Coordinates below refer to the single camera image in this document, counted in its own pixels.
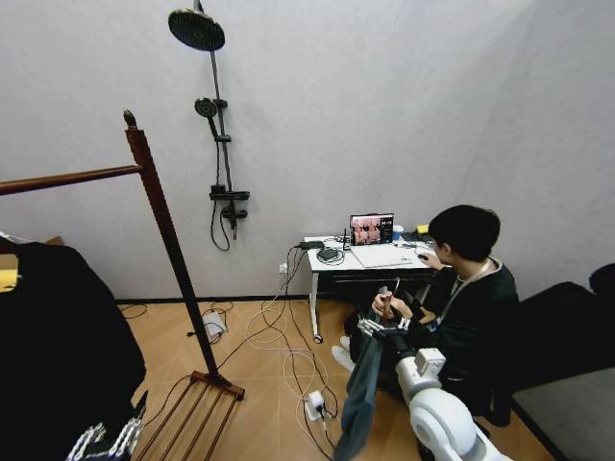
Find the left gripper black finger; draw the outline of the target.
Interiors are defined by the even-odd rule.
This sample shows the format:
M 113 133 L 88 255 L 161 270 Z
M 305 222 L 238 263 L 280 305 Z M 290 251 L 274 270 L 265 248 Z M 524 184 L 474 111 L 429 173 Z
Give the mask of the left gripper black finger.
M 78 461 L 86 457 L 86 451 L 93 449 L 94 446 L 103 441 L 106 435 L 106 428 L 103 423 L 92 425 L 77 439 L 68 455 L 66 461 Z
M 132 417 L 123 426 L 113 445 L 109 449 L 109 457 L 131 457 L 144 427 L 147 392 L 139 399 Z

